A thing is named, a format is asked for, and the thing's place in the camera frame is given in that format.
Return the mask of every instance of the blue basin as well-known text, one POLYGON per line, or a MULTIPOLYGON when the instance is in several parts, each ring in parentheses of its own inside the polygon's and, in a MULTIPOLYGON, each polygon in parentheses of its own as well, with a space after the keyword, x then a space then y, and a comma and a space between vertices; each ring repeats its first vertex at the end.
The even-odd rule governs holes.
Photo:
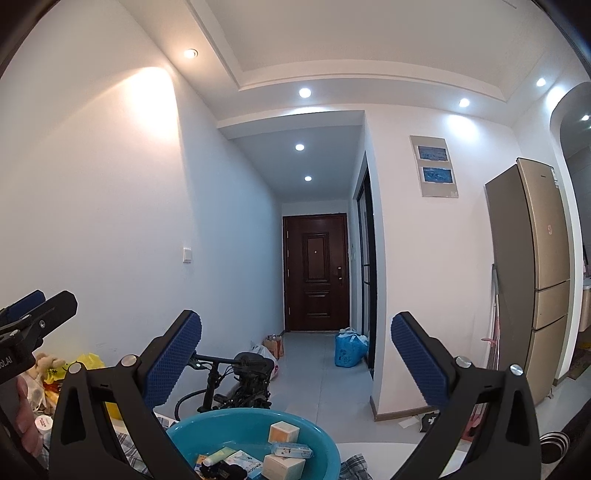
POLYGON ((340 456, 333 440, 312 422, 290 413, 264 408, 213 410, 187 418, 167 432, 191 466, 198 455, 210 455, 225 446, 244 450, 262 461, 271 453, 269 428, 278 421, 299 427, 298 443, 305 443, 314 452, 306 460, 302 480, 337 480, 340 456))

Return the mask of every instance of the floor tile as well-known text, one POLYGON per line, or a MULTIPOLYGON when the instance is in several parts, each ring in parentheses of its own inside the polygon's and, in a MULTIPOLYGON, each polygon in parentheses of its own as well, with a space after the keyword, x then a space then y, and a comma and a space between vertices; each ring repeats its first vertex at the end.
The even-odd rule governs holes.
POLYGON ((583 375, 577 381, 565 378, 553 388, 553 397, 545 398, 535 408, 540 434, 562 430, 587 403, 591 398, 591 387, 586 385, 586 380, 583 375))
MULTIPOLYGON (((286 333, 279 366, 270 386, 272 407, 317 423, 337 443, 417 443, 424 436, 418 423, 403 429, 398 424, 403 419, 374 421, 369 405, 373 379, 364 363, 335 365, 334 334, 286 333)), ((553 390, 554 398, 536 408, 541 434, 561 430, 591 398, 591 368, 553 390)), ((468 448, 469 442, 458 445, 468 448)))

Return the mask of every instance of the refrigerator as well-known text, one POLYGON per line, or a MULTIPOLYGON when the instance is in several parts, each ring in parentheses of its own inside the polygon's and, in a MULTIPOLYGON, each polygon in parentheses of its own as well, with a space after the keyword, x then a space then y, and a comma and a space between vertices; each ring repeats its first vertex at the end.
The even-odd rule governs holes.
POLYGON ((554 170, 518 158, 486 184, 499 282, 499 369, 521 366, 534 403, 550 392, 569 311, 569 240, 554 170))

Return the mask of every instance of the blue painting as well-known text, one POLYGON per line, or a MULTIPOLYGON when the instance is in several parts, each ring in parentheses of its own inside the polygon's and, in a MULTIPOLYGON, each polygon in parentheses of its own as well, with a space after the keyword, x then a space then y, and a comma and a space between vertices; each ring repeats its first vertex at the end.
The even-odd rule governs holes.
POLYGON ((421 160, 447 161, 447 151, 439 147, 419 147, 418 156, 421 160))
POLYGON ((423 167, 423 177, 430 183, 453 183, 452 171, 448 168, 423 167))

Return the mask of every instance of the human hand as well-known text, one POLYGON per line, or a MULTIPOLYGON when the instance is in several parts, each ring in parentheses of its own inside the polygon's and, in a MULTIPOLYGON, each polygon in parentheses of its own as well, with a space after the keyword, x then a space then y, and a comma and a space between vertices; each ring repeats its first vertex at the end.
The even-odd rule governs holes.
POLYGON ((23 448, 36 457, 43 449, 43 438, 35 426, 35 415, 27 400, 27 382, 20 375, 17 377, 17 391, 21 403, 16 419, 17 429, 22 433, 23 448))

